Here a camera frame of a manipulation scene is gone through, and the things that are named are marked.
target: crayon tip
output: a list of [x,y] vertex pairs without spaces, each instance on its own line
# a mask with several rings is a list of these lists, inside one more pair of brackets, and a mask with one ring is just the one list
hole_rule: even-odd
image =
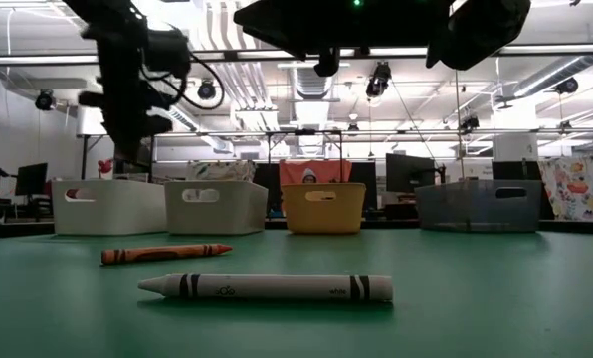
[[154,293],[161,293],[162,289],[164,288],[165,279],[162,280],[162,277],[159,278],[152,278],[152,279],[145,279],[137,284],[137,288],[147,290],[149,292]]
[[231,246],[219,244],[219,254],[229,252],[232,249],[233,249],[233,247],[231,247]]

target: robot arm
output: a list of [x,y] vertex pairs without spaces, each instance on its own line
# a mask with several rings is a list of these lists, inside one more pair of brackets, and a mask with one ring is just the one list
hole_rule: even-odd
[[[103,126],[117,149],[133,157],[140,139],[172,129],[172,122],[147,115],[153,107],[168,109],[183,97],[190,72],[188,39],[177,29],[153,31],[130,0],[65,0],[88,26],[84,39],[96,41],[103,93],[83,92],[82,105],[101,109]],[[166,72],[181,80],[178,96],[154,89],[140,72]]]

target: black stripe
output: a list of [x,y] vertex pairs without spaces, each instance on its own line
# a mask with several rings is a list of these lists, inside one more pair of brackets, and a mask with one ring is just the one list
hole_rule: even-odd
[[360,289],[358,289],[358,283],[354,276],[349,277],[349,299],[360,300]]
[[365,300],[369,300],[369,277],[359,276],[360,282],[363,283],[363,291],[365,292]]
[[181,277],[179,281],[179,296],[182,298],[188,298],[188,274]]
[[201,274],[193,274],[190,276],[190,285],[193,289],[193,298],[197,298],[197,283]]

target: table surface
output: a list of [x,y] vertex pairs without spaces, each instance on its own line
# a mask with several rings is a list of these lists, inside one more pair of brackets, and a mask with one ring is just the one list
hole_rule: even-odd
[[[223,243],[220,257],[101,267],[102,249]],[[391,305],[190,302],[174,272],[391,275]],[[364,230],[239,238],[0,239],[0,357],[591,357],[593,236]]]

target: curtain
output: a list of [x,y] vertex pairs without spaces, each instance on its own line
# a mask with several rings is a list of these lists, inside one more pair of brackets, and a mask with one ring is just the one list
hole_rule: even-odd
[[593,222],[593,158],[557,158],[538,164],[555,220]]

